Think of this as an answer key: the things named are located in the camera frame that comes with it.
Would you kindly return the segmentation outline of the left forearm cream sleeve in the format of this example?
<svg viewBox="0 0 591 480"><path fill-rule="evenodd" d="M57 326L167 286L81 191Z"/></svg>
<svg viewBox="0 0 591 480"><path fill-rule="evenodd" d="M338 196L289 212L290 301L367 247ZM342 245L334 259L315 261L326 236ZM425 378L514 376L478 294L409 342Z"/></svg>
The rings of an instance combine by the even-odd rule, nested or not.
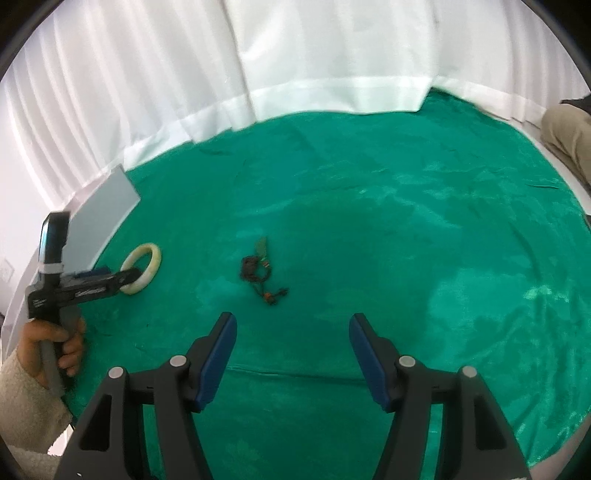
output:
<svg viewBox="0 0 591 480"><path fill-rule="evenodd" d="M33 379L13 352L1 366L1 436L5 443L46 454L71 420L63 401Z"/></svg>

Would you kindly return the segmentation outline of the person's left hand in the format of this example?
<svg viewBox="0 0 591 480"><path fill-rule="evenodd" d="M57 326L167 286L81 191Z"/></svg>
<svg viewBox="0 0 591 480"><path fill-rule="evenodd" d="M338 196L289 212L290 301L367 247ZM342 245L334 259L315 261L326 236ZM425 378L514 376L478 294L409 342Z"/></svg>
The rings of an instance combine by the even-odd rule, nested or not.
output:
<svg viewBox="0 0 591 480"><path fill-rule="evenodd" d="M85 323L82 319L77 320L73 334L69 334L64 328L51 322L31 320L22 330L17 346L17 358L25 372L42 387L48 389L49 383L44 373L40 353L41 342L50 341L60 345L57 365L68 377L74 377L80 369L84 354L84 333Z"/></svg>

